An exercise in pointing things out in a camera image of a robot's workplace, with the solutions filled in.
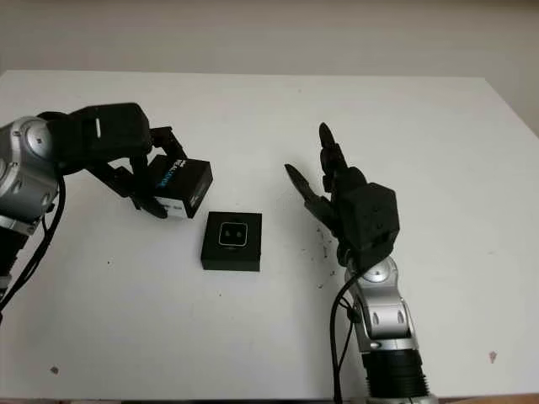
white table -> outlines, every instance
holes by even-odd
[[[330,397],[329,310],[344,271],[283,168],[295,163],[321,191],[321,121],[349,163],[397,191],[402,230],[393,256],[431,390],[537,390],[539,141],[483,79],[0,79],[3,124],[125,101],[138,102],[151,125],[171,125],[190,156],[210,160],[214,183],[193,220],[160,221],[88,173],[68,177],[51,248],[5,312],[0,396]],[[209,210],[264,214],[259,274],[202,270]],[[344,338],[344,316],[338,324]],[[361,396],[351,346],[344,395]]]

black box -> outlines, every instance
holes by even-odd
[[[259,271],[262,214],[210,212],[202,245],[202,266],[219,271]]]
[[[169,216],[193,217],[213,177],[209,162],[157,155],[148,166],[154,196]]]

metal joint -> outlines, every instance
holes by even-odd
[[[354,264],[349,261],[347,279],[354,271]],[[361,352],[418,348],[408,306],[398,292],[397,283],[397,265],[388,257],[350,288],[361,317],[361,322],[355,325]]]

power cord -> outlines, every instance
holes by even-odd
[[[361,276],[361,272],[357,271],[355,272],[350,279],[344,284],[344,286],[339,290],[339,293],[335,296],[335,300],[333,305],[331,306],[331,314],[329,317],[329,343],[331,345],[331,363],[333,366],[333,374],[334,374],[334,401],[336,404],[342,404],[343,403],[343,396],[342,391],[340,388],[340,367],[344,360],[344,355],[346,354],[346,349],[348,348],[348,342],[350,341],[350,336],[352,334],[352,327],[353,324],[350,325],[350,329],[348,332],[348,336],[346,338],[346,343],[344,345],[343,353],[341,355],[341,360],[337,357],[337,343],[335,342],[335,320],[337,317],[337,309],[339,306],[346,306],[346,304],[343,305],[342,301],[344,298],[344,294],[350,289],[350,287],[357,282],[357,279],[359,279]],[[348,306],[345,307],[347,310],[347,313],[350,311],[351,313],[354,313],[354,316],[350,318],[350,322],[353,322],[353,318],[355,317],[354,308],[352,305],[348,302]]]
[[[11,289],[6,293],[0,301],[0,319],[2,318],[2,310],[6,307],[7,303],[15,296],[15,294],[29,281],[29,279],[34,274],[38,265],[40,264],[41,259],[45,256],[47,248],[51,244],[52,237],[60,223],[61,214],[64,211],[64,206],[66,205],[66,183],[64,178],[58,176],[58,206],[56,207],[56,212],[51,222],[51,226],[47,227],[45,223],[45,218],[41,219],[41,225],[43,226],[43,231],[45,235],[43,240],[41,240],[40,245],[35,249],[34,255],[28,261],[24,269],[21,271],[17,280],[13,283]]]

square device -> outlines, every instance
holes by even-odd
[[[210,212],[201,261],[204,269],[259,271],[262,214]]]

